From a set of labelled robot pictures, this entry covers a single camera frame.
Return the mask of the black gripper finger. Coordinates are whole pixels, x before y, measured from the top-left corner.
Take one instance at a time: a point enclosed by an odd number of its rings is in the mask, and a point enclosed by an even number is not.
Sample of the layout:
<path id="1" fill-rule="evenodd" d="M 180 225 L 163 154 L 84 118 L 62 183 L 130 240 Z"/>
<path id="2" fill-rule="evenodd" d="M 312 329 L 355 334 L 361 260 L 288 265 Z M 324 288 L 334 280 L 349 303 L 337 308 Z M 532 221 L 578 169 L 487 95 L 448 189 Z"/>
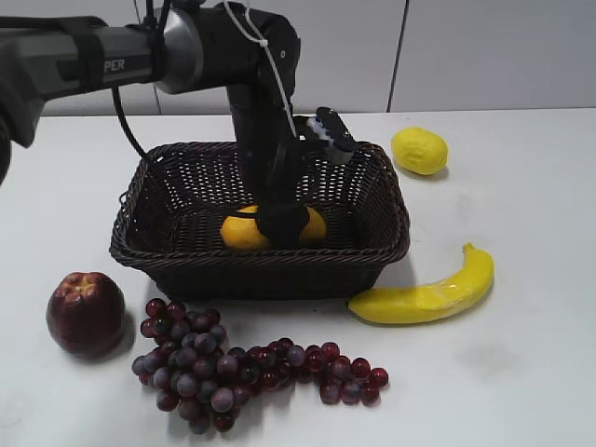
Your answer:
<path id="1" fill-rule="evenodd" d="M 296 202 L 258 204 L 257 229 L 273 248 L 298 248 L 308 222 L 305 205 Z"/>

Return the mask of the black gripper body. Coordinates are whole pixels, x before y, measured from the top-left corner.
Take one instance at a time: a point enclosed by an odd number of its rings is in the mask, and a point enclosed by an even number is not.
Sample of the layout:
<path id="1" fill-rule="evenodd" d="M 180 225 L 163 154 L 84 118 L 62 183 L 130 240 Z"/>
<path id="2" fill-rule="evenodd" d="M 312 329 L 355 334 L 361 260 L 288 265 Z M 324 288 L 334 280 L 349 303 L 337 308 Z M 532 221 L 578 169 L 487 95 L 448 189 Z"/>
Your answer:
<path id="1" fill-rule="evenodd" d="M 294 135 L 278 88 L 238 84 L 227 89 L 227 97 L 243 183 L 261 206 L 291 204 L 297 184 L 290 162 Z"/>

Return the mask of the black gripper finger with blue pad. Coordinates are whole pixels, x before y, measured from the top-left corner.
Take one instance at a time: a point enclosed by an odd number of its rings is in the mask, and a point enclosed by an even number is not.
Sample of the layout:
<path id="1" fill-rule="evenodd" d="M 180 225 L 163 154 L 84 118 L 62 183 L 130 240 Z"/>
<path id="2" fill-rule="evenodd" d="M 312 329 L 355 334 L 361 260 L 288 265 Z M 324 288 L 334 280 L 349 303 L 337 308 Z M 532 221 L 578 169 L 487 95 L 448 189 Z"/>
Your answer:
<path id="1" fill-rule="evenodd" d="M 316 111 L 316 122 L 314 131 L 318 138 L 326 143 L 325 152 L 328 160 L 334 165 L 347 164 L 358 144 L 342 118 L 332 108 L 319 107 Z"/>

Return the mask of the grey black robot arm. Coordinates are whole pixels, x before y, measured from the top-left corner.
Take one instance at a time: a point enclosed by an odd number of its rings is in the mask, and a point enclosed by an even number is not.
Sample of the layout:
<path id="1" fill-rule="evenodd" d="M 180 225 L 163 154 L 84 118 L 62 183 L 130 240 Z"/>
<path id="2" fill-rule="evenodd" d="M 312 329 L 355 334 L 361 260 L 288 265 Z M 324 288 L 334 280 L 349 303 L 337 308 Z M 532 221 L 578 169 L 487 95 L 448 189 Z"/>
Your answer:
<path id="1" fill-rule="evenodd" d="M 141 23 L 124 27 L 94 16 L 1 19 L 2 169 L 13 144 L 33 143 L 50 101 L 133 84 L 168 94 L 225 88 L 243 182 L 257 205 L 245 218 L 273 247 L 297 247 L 312 218 L 295 196 L 305 156 L 345 164 L 357 146 L 333 109 L 293 113 L 295 29 L 245 3 L 167 1 L 145 10 Z"/>

